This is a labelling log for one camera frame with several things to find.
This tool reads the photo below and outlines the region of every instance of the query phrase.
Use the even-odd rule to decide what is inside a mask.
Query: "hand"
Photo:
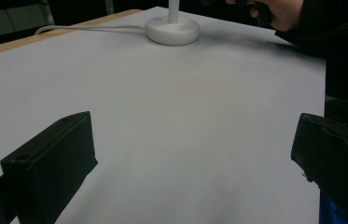
[[[269,6],[272,14],[271,26],[278,31],[286,32],[299,26],[299,18],[303,0],[258,0]],[[226,0],[228,4],[235,4],[235,0]],[[254,5],[255,0],[248,0],[247,4]],[[258,16],[258,9],[252,7],[250,15]]]

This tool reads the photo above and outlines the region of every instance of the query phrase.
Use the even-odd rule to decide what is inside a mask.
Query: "white lamp base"
[[[150,19],[145,26],[146,35],[162,45],[180,46],[194,42],[200,35],[200,25],[190,19],[169,23],[168,17]]]

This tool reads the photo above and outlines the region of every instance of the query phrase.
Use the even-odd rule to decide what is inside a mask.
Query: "table surface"
[[[0,160],[90,111],[99,164],[57,223],[317,223],[318,187],[290,150],[300,113],[323,115],[325,62],[272,30],[179,16],[201,26],[196,42],[56,31],[0,52]]]

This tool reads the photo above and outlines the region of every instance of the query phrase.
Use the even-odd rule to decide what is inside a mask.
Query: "person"
[[[258,1],[268,5],[277,36],[327,60],[326,94],[348,98],[348,0]],[[226,3],[235,4],[235,0]],[[252,17],[258,13],[251,8]]]

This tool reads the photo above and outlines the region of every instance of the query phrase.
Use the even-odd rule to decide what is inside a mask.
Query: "power cord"
[[[101,29],[140,29],[143,30],[144,26],[142,25],[118,25],[118,26],[80,26],[80,25],[74,25],[74,26],[59,26],[59,25],[51,25],[51,26],[44,26],[36,30],[35,35],[39,35],[40,33],[48,30],[58,30],[58,29],[64,29],[64,30],[101,30]]]
[[[8,19],[10,20],[11,26],[13,27],[13,33],[16,33],[16,26],[14,25],[14,22],[11,19],[10,14],[8,14],[7,8],[5,8],[5,12],[6,12]]]

